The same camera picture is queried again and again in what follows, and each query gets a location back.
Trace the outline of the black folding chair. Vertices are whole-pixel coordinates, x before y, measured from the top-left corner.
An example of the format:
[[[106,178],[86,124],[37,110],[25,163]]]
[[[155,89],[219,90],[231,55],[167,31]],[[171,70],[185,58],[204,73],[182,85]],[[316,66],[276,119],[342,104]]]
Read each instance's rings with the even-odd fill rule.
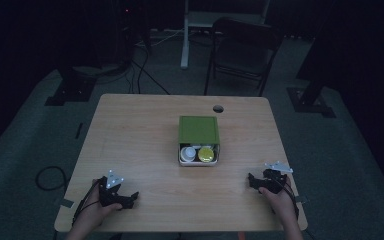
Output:
[[[210,75],[217,72],[258,82],[262,96],[274,59],[283,42],[276,27],[229,17],[217,19],[211,27],[211,51],[204,94],[208,93]]]

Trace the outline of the dark equipment rack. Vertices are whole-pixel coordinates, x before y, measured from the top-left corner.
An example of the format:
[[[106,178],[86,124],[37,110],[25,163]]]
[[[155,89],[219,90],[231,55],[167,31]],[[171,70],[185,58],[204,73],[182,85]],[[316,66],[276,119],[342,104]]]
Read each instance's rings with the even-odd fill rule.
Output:
[[[152,54],[147,0],[111,0],[116,18],[117,54],[123,65],[132,62],[136,42],[141,40]]]

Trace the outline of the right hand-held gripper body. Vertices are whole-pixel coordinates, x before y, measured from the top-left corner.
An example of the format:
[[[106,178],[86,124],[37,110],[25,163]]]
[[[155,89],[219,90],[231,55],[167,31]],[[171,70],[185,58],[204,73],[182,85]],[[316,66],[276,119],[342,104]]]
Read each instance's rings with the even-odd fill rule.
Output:
[[[292,174],[293,169],[280,161],[265,163],[265,167],[262,186],[270,192],[277,194],[284,189],[287,182],[287,174]]]

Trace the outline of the white desk frame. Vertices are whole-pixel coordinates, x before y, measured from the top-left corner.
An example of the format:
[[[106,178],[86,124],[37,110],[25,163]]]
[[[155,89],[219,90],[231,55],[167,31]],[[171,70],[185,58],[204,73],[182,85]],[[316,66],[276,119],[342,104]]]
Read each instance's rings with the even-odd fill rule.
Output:
[[[263,0],[262,9],[259,14],[251,13],[225,13],[192,11],[189,9],[189,0],[184,0],[184,25],[183,25],[183,46],[180,59],[180,68],[185,70],[189,65],[189,35],[190,28],[210,28],[212,24],[221,17],[232,17],[240,20],[264,23],[266,21],[268,8],[271,0]]]

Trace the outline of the grey round stand base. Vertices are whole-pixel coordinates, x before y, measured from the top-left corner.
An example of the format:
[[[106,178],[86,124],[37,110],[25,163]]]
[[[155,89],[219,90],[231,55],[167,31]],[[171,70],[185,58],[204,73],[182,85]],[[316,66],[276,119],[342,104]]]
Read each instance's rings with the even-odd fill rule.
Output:
[[[77,66],[74,70],[82,75],[91,77],[102,77],[122,74],[127,67],[120,64],[109,64],[103,67]]]

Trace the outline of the person's right hand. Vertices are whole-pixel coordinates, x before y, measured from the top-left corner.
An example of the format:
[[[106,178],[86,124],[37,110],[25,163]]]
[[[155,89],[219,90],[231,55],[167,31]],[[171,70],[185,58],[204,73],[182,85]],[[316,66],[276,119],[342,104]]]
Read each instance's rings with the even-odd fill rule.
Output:
[[[292,225],[297,225],[299,227],[295,212],[296,204],[293,201],[294,195],[290,187],[289,178],[287,178],[287,183],[285,184],[284,189],[277,194],[270,192],[264,187],[261,187],[259,190],[268,200],[283,227]]]

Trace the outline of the black stand base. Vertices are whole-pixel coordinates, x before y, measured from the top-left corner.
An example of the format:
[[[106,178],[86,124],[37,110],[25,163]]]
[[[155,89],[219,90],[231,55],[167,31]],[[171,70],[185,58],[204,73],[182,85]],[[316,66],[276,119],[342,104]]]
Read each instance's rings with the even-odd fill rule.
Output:
[[[326,104],[320,94],[296,87],[289,87],[287,93],[296,112],[318,113],[325,118],[336,117],[333,109]]]
[[[66,102],[88,102],[95,87],[96,78],[80,75],[72,67],[59,67],[62,78],[53,96],[47,98],[46,106],[63,106]]]

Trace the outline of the green box sleeve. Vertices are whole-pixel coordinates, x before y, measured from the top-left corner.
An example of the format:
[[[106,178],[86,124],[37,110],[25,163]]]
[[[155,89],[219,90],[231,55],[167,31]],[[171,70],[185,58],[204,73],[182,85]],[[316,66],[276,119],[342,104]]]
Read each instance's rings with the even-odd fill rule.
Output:
[[[219,144],[219,128],[214,116],[180,116],[180,144]]]

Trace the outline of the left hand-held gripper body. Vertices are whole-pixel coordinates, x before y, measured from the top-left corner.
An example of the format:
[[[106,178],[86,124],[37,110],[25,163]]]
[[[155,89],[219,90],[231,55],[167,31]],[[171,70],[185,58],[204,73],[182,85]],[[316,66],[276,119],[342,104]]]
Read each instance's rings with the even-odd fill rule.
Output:
[[[134,201],[130,196],[122,196],[118,194],[124,179],[117,175],[113,170],[109,170],[106,176],[99,180],[99,201],[103,207],[118,203],[123,209],[128,201]]]

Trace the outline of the person's left hand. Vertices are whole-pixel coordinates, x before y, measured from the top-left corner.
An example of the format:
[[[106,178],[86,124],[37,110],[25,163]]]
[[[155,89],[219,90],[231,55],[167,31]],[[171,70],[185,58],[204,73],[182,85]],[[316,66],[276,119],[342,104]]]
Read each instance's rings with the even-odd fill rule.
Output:
[[[122,205],[119,203],[103,207],[99,201],[99,186],[96,180],[93,181],[93,184],[94,188],[71,230],[78,239],[86,238],[89,233],[102,224],[107,216],[122,209]]]

